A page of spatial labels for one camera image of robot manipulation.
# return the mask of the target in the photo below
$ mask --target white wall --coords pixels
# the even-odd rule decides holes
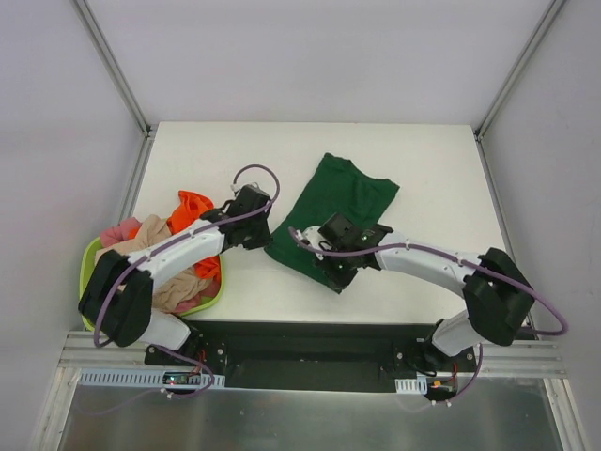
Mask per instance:
[[[0,449],[27,447],[141,144],[68,1],[0,7]]]
[[[593,449],[601,448],[599,18],[598,0],[567,4],[485,136],[518,262],[571,323],[563,357]]]
[[[91,0],[152,123],[477,125],[549,0]]]

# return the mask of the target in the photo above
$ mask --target white table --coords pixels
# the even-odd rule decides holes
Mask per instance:
[[[204,194],[221,205],[231,179],[249,163],[269,166],[282,182],[270,228],[290,212],[325,152],[352,160],[365,174],[400,186],[380,222],[408,237],[450,249],[503,248],[501,231],[469,126],[162,122],[134,215],[168,216],[177,191]],[[260,170],[257,181],[273,193]],[[463,301],[410,276],[362,270],[337,295],[275,262],[262,250],[223,255],[224,291],[194,319],[431,323],[465,308]]]

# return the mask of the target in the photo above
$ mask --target cloth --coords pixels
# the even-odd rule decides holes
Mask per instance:
[[[190,226],[203,213],[214,209],[211,200],[203,195],[190,191],[179,191],[178,195],[179,206],[174,210],[169,219],[167,219],[169,230],[174,235]],[[196,271],[196,275],[201,279],[215,278],[215,280],[221,283],[222,268],[219,257],[209,257],[199,261],[194,264],[194,270]]]
[[[109,247],[118,242],[130,239],[133,230],[138,230],[142,223],[135,218],[124,219],[113,227],[109,227],[100,233],[100,244],[102,247]]]
[[[173,313],[184,313],[188,310],[192,310],[203,303],[212,301],[218,294],[222,284],[213,279],[208,287],[203,289],[196,296],[193,296],[188,301],[182,301],[177,305],[176,310]]]
[[[336,212],[357,226],[372,226],[394,200],[397,191],[398,185],[392,181],[367,177],[351,160],[326,153],[292,211],[273,232],[273,242],[265,252],[327,286],[328,279],[313,263],[314,255],[295,244],[288,228],[304,230],[321,226]]]
[[[134,239],[118,242],[105,249],[100,249],[96,253],[96,262],[109,249],[113,249],[121,255],[126,255],[157,244],[169,237],[171,237],[171,231],[167,222],[159,216],[151,214],[144,220]],[[179,303],[190,300],[210,284],[210,279],[197,277],[194,268],[190,267],[169,279],[153,293],[152,306],[163,312],[174,312]]]

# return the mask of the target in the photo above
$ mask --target green basket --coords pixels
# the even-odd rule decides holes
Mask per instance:
[[[102,244],[100,244],[100,238],[96,238],[91,243],[89,243],[87,245],[87,247],[85,248],[84,258],[82,259],[82,269],[79,272],[79,298],[80,299],[82,299],[82,296],[84,296],[85,287],[87,287],[87,283],[90,281],[90,277],[92,276],[92,272],[94,271],[94,266],[95,266],[94,259],[95,259],[96,253],[100,249],[102,249]],[[223,259],[221,258],[221,256],[219,256],[219,262],[222,267],[222,285],[219,288],[219,292],[217,293],[217,296],[215,296],[212,299],[209,297],[203,297],[202,298],[203,303],[201,303],[200,305],[198,305],[197,307],[195,307],[191,310],[188,310],[187,312],[179,313],[179,315],[181,317],[191,315],[192,313],[200,312],[201,310],[204,310],[206,308],[213,306],[214,304],[217,303],[217,301],[219,301],[219,299],[221,298],[222,293],[223,293],[223,285],[224,285]],[[82,320],[84,321],[84,326],[88,331],[94,330],[94,324],[92,324],[90,321],[88,321],[86,317],[82,317]]]

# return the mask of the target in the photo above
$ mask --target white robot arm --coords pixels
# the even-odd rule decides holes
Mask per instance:
[[[362,229],[342,214],[302,233],[290,230],[300,247],[316,254],[316,265],[338,292],[359,268],[404,272],[461,296],[466,310],[439,321],[410,356],[411,365],[436,371],[462,350],[488,340],[509,346],[520,331],[534,298],[516,264],[499,249],[486,254],[459,253],[405,236],[385,225]]]
[[[159,244],[128,256],[115,251],[102,255],[79,302],[81,314],[96,325],[97,346],[114,341],[127,347],[142,341],[179,349],[190,336],[190,327],[173,315],[151,308],[152,293],[199,260],[234,246],[255,249],[271,242],[267,218],[279,193],[279,182],[265,166],[257,164],[243,170],[249,167],[271,173],[276,181],[273,199],[256,184],[247,184],[226,206],[206,212]],[[109,337],[104,343],[100,343],[99,329]]]

